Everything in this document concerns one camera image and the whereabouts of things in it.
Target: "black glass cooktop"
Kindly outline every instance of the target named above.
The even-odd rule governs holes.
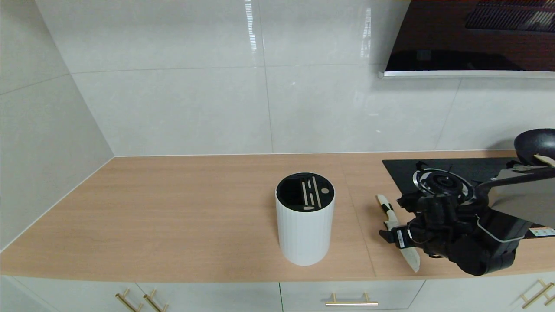
[[[418,191],[412,176],[417,170],[417,163],[423,162],[426,168],[435,168],[450,171],[467,180],[476,186],[479,183],[489,181],[496,177],[499,171],[511,168],[518,163],[516,158],[457,158],[457,159],[401,159],[401,160],[383,160],[385,168],[389,172],[393,181],[402,194],[408,194]],[[549,235],[548,230],[542,225],[534,224],[531,230],[527,232],[525,238],[539,238],[555,236]]]

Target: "label sticker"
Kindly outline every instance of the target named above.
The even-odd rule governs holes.
[[[399,247],[405,247],[405,241],[403,240],[403,233],[400,230],[397,231],[397,237],[399,238]]]
[[[530,229],[530,231],[535,235],[535,236],[553,236],[555,235],[555,230],[552,228],[533,228]]]

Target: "white knife block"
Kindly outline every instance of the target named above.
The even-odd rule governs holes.
[[[322,260],[330,247],[335,192],[314,173],[283,179],[275,193],[281,252],[290,262],[308,266]]]

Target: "kitchen knife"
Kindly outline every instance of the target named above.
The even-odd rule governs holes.
[[[380,202],[381,208],[387,214],[388,220],[384,222],[387,230],[390,231],[392,228],[398,227],[399,220],[393,211],[393,206],[389,203],[385,196],[380,194],[377,198],[378,202]],[[418,272],[420,269],[420,255],[418,254],[418,251],[416,251],[416,247],[403,248],[400,250],[401,254],[405,257],[405,260],[407,260],[407,263],[411,266],[414,272]]]

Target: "stove burner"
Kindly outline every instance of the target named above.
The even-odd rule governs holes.
[[[471,204],[476,200],[472,184],[449,171],[420,166],[412,176],[412,181],[421,192],[453,195],[461,205]]]

